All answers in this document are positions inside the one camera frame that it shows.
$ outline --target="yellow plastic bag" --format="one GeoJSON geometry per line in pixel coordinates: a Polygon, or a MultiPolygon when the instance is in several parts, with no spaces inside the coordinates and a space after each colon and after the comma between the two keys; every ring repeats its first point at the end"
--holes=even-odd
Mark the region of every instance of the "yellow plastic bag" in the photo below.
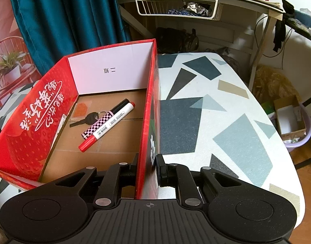
{"type": "Polygon", "coordinates": [[[298,101],[301,101],[299,93],[288,78],[265,65],[257,68],[252,93],[260,104],[291,95],[296,95],[298,101]]]}

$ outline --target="brown floor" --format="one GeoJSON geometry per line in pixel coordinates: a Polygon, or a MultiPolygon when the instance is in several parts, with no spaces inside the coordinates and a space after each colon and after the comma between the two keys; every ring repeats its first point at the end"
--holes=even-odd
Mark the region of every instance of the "brown floor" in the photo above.
{"type": "MultiPolygon", "coordinates": [[[[294,164],[311,157],[311,139],[304,146],[291,153],[294,164]]],[[[311,165],[297,170],[305,196],[305,217],[302,223],[293,231],[290,242],[292,244],[311,244],[311,165]]]]}

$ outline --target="red marker cap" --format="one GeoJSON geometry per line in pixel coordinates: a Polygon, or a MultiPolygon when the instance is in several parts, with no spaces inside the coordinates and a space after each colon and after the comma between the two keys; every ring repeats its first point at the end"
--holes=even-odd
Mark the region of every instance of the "red marker cap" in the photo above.
{"type": "Polygon", "coordinates": [[[80,151],[84,152],[88,148],[90,148],[95,142],[97,141],[96,137],[94,135],[91,135],[88,137],[85,141],[82,142],[81,145],[79,145],[80,151]]]}

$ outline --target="black bag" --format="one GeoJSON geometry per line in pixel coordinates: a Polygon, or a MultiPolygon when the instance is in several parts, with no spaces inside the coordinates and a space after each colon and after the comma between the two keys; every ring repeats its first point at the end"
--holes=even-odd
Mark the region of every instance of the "black bag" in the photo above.
{"type": "Polygon", "coordinates": [[[186,30],[158,27],[156,31],[158,53],[192,52],[198,49],[198,37],[196,30],[192,34],[186,30]]]}

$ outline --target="curtain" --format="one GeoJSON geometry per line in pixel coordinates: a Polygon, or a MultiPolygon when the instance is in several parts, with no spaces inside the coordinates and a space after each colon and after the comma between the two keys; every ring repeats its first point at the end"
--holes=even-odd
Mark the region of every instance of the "curtain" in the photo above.
{"type": "Polygon", "coordinates": [[[11,3],[29,53],[42,75],[65,55],[130,39],[117,0],[11,3]]]}

